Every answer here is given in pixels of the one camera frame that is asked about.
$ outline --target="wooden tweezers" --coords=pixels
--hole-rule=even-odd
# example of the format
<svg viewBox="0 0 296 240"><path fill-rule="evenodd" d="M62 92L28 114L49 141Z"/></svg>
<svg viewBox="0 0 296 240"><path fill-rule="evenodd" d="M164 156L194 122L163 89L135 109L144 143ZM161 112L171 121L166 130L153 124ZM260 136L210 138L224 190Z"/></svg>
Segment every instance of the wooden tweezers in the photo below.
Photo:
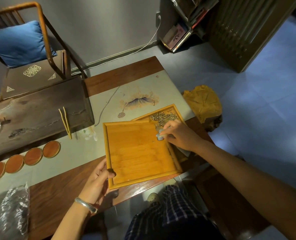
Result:
<svg viewBox="0 0 296 240"><path fill-rule="evenodd" d="M64 126L65 126L65 129L66 129L66 132L70 138L70 140L72 139L72 136L71 136L71 133L70 133L70 128L69 128L69 123L68 123L68 119L67 119L67 114L66 114L66 110L65 110L65 107L63 107L63 110L64 110L64 113L65 113L65 120L63 118L63 114L61 113L60 109L59 110L59 113L60 113L60 116L61 116L61 120L63 121L64 123Z"/></svg>

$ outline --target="baseboard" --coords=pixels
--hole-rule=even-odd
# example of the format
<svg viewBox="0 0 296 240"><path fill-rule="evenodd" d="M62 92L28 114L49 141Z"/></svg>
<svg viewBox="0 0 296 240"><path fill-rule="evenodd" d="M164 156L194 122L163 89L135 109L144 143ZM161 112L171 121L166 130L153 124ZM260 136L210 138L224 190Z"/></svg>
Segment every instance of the baseboard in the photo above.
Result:
<svg viewBox="0 0 296 240"><path fill-rule="evenodd" d="M148 44L146 47L145 45L142 45L142 46L138 46L136 48L132 48L132 49L129 49L127 51L123 51L123 52L120 52L118 54L115 54L115 55L112 55L112 56L108 56L108 57L105 57L105 58L102 58L100 60L96 60L96 61L93 61L93 62L90 62L84 66L82 66L82 69L83 70L87 70L87 69L90 69L90 67L94 67L94 66L97 66L97 65L101 65L103 63L106 63L106 62L109 62L109 61L112 61L114 59L117 59L117 58L120 58L120 57L123 57L123 56L126 56L126 55L129 55L129 54L132 54L134 52L136 52L137 50L141 49L142 47L145 47L143 48L142 50L146 50L146 49L149 49L151 47L154 47L154 46L157 46L158 44L161 44L161 41L160 40L156 40L154 42L151 42L150 44ZM78 68L73 68L71 69L71 73L74 73L74 72L78 72Z"/></svg>

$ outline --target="person's left hand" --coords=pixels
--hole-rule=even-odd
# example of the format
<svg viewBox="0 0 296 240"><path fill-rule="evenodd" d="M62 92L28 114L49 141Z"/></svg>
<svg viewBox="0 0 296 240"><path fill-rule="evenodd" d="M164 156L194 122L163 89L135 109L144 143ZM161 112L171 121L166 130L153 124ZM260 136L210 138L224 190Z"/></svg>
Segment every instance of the person's left hand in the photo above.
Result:
<svg viewBox="0 0 296 240"><path fill-rule="evenodd" d="M109 193L107 179L114 176L114 173L107 171L106 158L104 158L91 173L78 197L98 208L103 198Z"/></svg>

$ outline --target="plastic bag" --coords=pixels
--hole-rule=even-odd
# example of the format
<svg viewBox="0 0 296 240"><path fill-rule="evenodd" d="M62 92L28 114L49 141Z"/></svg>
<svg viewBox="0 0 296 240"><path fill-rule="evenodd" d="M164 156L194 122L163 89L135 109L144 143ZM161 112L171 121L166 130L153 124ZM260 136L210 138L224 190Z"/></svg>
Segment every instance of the plastic bag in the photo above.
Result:
<svg viewBox="0 0 296 240"><path fill-rule="evenodd" d="M29 187L0 193L0 240L28 239Z"/></svg>

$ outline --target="hand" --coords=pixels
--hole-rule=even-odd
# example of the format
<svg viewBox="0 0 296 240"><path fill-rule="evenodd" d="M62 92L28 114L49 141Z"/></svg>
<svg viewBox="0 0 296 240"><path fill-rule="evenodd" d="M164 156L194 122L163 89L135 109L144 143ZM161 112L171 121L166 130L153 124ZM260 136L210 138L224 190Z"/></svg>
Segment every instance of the hand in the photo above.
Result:
<svg viewBox="0 0 296 240"><path fill-rule="evenodd" d="M107 171L106 158L104 158L91 173L78 197L98 208L103 198L110 192L107 178L114 176L116 176L114 173Z"/></svg>
<svg viewBox="0 0 296 240"><path fill-rule="evenodd" d="M179 120L168 121L160 135L166 135L164 138L177 147L188 151L196 151L198 144L203 140L192 129Z"/></svg>

